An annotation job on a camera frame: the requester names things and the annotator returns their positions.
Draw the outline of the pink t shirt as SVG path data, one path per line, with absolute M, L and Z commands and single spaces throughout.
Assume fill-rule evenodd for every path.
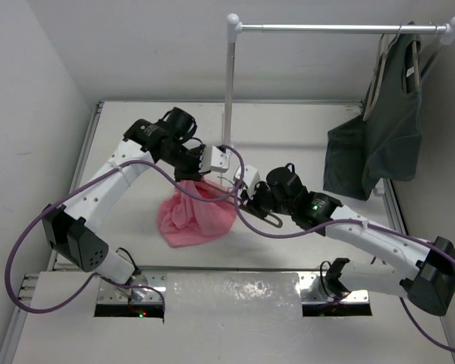
M 176 190 L 160 204 L 156 220 L 159 233 L 171 248 L 209 243 L 231 232 L 237 218 L 231 204 L 194 199 L 194 196 L 212 198 L 213 189 L 202 182 L 186 180 L 180 186 L 189 193 Z

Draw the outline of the grey velvet hanger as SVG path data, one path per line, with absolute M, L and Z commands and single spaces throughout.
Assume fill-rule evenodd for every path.
M 263 211 L 254 201 L 256 188 L 262 182 L 259 171 L 253 167 L 238 168 L 234 174 L 230 187 L 217 185 L 215 182 L 203 178 L 200 181 L 200 189 L 207 192 L 212 197 L 222 197 L 228 195 L 236 185 L 239 186 L 237 198 L 239 210 L 263 220 L 275 228 L 281 228 L 283 221 L 276 215 Z

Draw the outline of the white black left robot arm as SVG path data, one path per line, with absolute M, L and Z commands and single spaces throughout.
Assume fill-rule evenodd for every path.
M 126 284 L 136 268 L 110 249 L 97 233 L 115 203 L 157 162 L 172 166 L 177 181 L 199 180 L 212 171 L 214 147 L 185 146 L 196 129 L 195 118 L 177 107 L 155 123 L 135 121 L 89 184 L 42 218 L 51 248 L 84 272 Z

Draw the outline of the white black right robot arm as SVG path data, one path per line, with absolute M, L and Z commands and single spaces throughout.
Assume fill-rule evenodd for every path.
M 242 183 L 240 204 L 254 215 L 286 215 L 305 232 L 348 243 L 383 262 L 377 268 L 335 259 L 320 280 L 326 297 L 367 290 L 407 299 L 431 315 L 447 314 L 455 293 L 455 247 L 448 239 L 429 242 L 385 228 L 332 196 L 307 190 L 291 163 L 264 180 L 253 166 L 238 168 L 234 178 Z

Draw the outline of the dark green t shirt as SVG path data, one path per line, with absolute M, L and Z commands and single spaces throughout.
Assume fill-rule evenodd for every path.
M 403 91 L 406 48 L 416 34 L 400 34 L 391 47 L 375 108 L 367 121 L 362 112 L 328 131 L 324 190 L 367 200 L 381 179 L 410 181 L 416 176 L 422 144 L 421 90 L 413 76 Z

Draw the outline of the beige hanger with green shirt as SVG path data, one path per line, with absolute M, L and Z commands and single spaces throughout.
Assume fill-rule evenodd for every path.
M 399 38 L 400 33 L 398 33 L 393 39 L 390 39 L 388 34 L 382 34 L 379 38 L 373 75 L 369 89 L 366 93 L 366 100 L 362 108 L 363 121 L 367 121 L 369 119 L 370 114 L 375 108 L 384 78 L 384 68 L 388 59 L 389 51 Z M 422 81 L 419 71 L 419 53 L 421 50 L 420 42 L 421 38 L 416 36 L 416 38 L 406 48 L 405 66 L 402 74 L 404 92 L 408 90 L 407 79 L 411 76 L 413 76 L 413 83 L 416 90 L 421 90 Z

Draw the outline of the white clothes rack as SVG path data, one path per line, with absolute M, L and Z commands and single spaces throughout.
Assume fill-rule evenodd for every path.
M 234 84 L 234 59 L 235 45 L 238 34 L 250 31 L 307 31 L 320 33 L 374 33 L 381 36 L 388 34 L 393 39 L 398 33 L 416 34 L 420 36 L 435 34 L 440 36 L 441 44 L 450 45 L 455 38 L 455 17 L 450 23 L 444 26 L 417 26 L 415 24 L 398 26 L 379 26 L 379 25 L 246 25 L 243 24 L 236 14 L 227 16 L 227 69 L 226 69 L 226 98 L 224 103 L 224 133 L 223 142 L 231 142 L 231 114 L 233 101 Z M 421 81 L 423 82 L 424 73 L 420 71 Z

